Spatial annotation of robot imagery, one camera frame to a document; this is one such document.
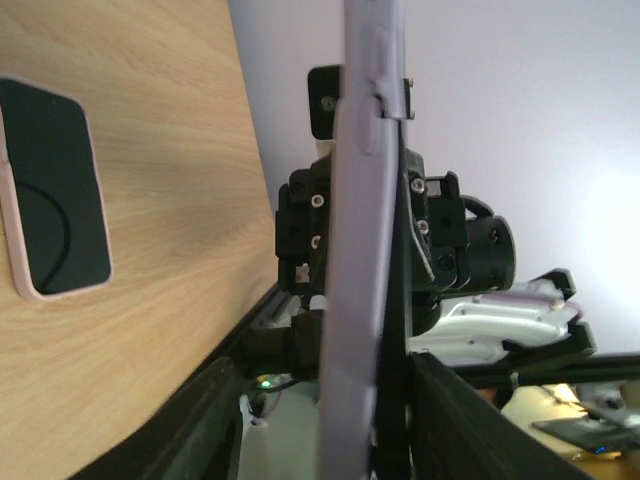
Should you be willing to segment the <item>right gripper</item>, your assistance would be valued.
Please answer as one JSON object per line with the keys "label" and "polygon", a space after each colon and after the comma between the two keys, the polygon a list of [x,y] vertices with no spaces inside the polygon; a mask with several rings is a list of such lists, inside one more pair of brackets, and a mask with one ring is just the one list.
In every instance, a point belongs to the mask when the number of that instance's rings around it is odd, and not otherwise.
{"label": "right gripper", "polygon": [[[293,172],[279,190],[275,215],[278,283],[292,295],[325,293],[331,163],[327,155]],[[412,150],[405,157],[405,185],[411,225],[412,303],[430,305],[472,283],[466,201],[455,174],[427,178],[423,157]]]}

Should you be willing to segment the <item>lavender phone case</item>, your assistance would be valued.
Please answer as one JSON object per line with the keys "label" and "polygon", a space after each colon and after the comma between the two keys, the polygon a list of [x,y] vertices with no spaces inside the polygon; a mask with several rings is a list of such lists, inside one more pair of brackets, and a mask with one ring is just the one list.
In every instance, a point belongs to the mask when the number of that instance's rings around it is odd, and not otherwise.
{"label": "lavender phone case", "polygon": [[346,1],[335,118],[316,476],[365,479],[399,166],[404,4]]}

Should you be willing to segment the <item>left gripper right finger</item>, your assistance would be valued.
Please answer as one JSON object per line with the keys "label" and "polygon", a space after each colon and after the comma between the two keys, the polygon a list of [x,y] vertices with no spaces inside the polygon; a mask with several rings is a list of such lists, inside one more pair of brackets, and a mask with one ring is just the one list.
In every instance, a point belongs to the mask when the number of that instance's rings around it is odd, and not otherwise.
{"label": "left gripper right finger", "polygon": [[418,479],[590,477],[514,425],[435,357],[413,354],[411,362],[411,453]]}

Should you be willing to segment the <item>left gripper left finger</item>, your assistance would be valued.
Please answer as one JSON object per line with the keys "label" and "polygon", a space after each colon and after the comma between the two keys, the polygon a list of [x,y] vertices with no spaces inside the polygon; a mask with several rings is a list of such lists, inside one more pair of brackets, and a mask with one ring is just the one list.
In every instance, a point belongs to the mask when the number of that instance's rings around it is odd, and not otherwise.
{"label": "left gripper left finger", "polygon": [[243,417],[241,377],[220,357],[140,429],[73,475],[75,479],[235,479]]}

